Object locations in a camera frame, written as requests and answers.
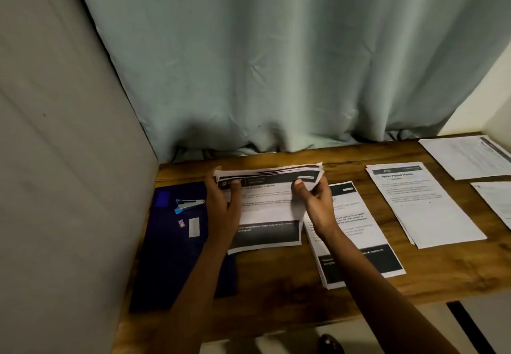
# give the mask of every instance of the blue mat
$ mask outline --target blue mat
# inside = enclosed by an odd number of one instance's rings
[[[165,310],[174,304],[208,238],[206,206],[197,205],[176,214],[176,200],[201,199],[206,199],[203,182],[155,189],[133,285],[131,313]],[[188,237],[190,218],[199,218],[198,237]],[[179,220],[184,222],[184,227],[180,226]],[[236,257],[226,255],[215,297],[231,296],[237,292]]]

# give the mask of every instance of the stapler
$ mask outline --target stapler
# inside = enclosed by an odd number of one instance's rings
[[[182,213],[185,210],[191,209],[195,206],[205,203],[203,199],[176,199],[177,208],[174,209],[176,214]]]

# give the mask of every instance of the blue square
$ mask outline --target blue square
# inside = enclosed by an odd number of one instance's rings
[[[169,205],[170,191],[160,191],[154,202],[155,207],[167,207]]]

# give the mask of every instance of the printed document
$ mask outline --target printed document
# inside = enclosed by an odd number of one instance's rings
[[[511,182],[474,182],[471,185],[511,229]]]
[[[511,175],[511,154],[488,136],[418,141],[455,180]]]
[[[405,274],[385,235],[367,209],[353,183],[331,184],[337,224],[383,277]],[[307,237],[315,256],[319,276],[328,290],[346,286],[329,250],[314,231],[307,213],[303,218]]]
[[[419,249],[487,238],[421,162],[366,170]]]
[[[240,226],[228,254],[245,250],[302,244],[305,205],[291,186],[301,179],[312,190],[323,176],[323,164],[274,169],[215,171],[218,187],[230,201],[230,183],[241,181],[243,208]]]

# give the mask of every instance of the wood grain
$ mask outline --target wood grain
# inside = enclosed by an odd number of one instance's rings
[[[156,187],[201,180],[210,168],[259,169],[323,162],[330,183],[352,180],[403,264],[389,281],[414,304],[450,301],[511,287],[511,231],[469,182],[453,180],[416,140],[360,144],[287,154],[263,154],[160,166]],[[485,241],[417,249],[365,171],[368,164],[423,162],[447,193],[488,236]],[[510,177],[479,180],[511,180]],[[307,237],[297,247],[238,254],[236,296],[215,299],[205,341],[331,323],[359,314],[346,288],[323,288]],[[163,313],[129,315],[118,326],[116,354],[144,347]]]

